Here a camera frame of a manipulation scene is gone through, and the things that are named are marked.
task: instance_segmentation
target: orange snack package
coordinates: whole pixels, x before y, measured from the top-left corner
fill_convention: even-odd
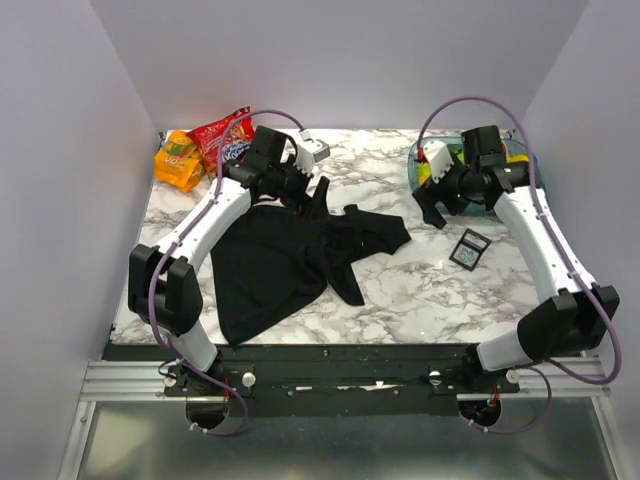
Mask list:
[[[202,157],[185,132],[175,130],[155,156],[155,177],[188,192],[204,174]]]

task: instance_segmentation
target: chip bag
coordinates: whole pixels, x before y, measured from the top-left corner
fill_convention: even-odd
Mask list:
[[[188,192],[204,174],[196,144],[181,130],[174,130],[155,156],[155,177]]]
[[[198,146],[198,150],[202,154],[204,169],[208,175],[214,176],[218,170],[218,149],[222,134],[234,119],[250,111],[249,107],[240,108],[222,120],[203,125],[187,133],[187,136]],[[226,162],[238,158],[251,145],[253,135],[251,118],[241,120],[233,127],[224,142],[222,160]]]

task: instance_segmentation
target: red snack bag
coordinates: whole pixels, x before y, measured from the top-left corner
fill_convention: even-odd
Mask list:
[[[187,136],[198,146],[204,161],[204,169],[208,175],[213,176],[218,170],[218,148],[222,134],[234,119],[251,111],[250,107],[236,110],[228,117],[217,122],[203,125],[187,133]],[[241,120],[227,136],[222,147],[222,160],[235,160],[249,148],[253,140],[253,124],[251,117]]]

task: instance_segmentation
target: white wall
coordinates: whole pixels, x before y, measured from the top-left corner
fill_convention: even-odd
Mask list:
[[[464,94],[524,115],[588,1],[92,3],[159,127],[194,127],[250,104],[308,126],[417,128]],[[497,118],[465,105],[438,122]]]
[[[558,223],[621,304],[618,423],[640,472],[640,3],[593,0],[529,107],[526,126]],[[601,347],[611,360],[608,340]]]
[[[0,14],[0,476],[56,478],[118,304],[155,129],[85,0]]]

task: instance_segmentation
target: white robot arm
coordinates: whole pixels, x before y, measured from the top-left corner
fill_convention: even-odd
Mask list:
[[[529,164],[506,163],[497,127],[469,130],[462,138],[469,166],[462,165],[446,146],[430,152],[431,179],[413,194],[423,218],[437,228],[444,227],[446,221],[435,207],[437,202],[442,202],[454,215],[462,213],[472,202],[493,209],[516,239],[540,301],[513,331],[472,346],[469,353],[475,359],[477,374],[595,348],[606,327],[576,277],[590,288],[609,317],[619,303],[615,289],[600,287],[576,258],[551,214],[542,188],[536,189],[539,209],[534,206]],[[548,226],[543,225],[541,217],[545,217]],[[563,247],[567,259],[561,257],[548,229]]]
[[[158,329],[171,346],[200,371],[206,372],[218,353],[199,321],[202,296],[196,276],[204,259],[233,222],[263,195],[287,201],[301,212],[313,205],[313,199],[305,191],[315,162],[329,156],[329,147],[312,139],[307,130],[293,137],[258,127],[244,162],[225,165],[224,188],[212,207],[209,204],[215,199],[216,181],[171,233],[156,245],[138,245],[131,253],[129,308],[148,322],[151,272],[159,258],[173,248],[167,262],[166,277],[159,279],[156,288]],[[295,142],[296,155],[281,163],[287,139]],[[204,216],[192,229],[180,237],[205,210]]]

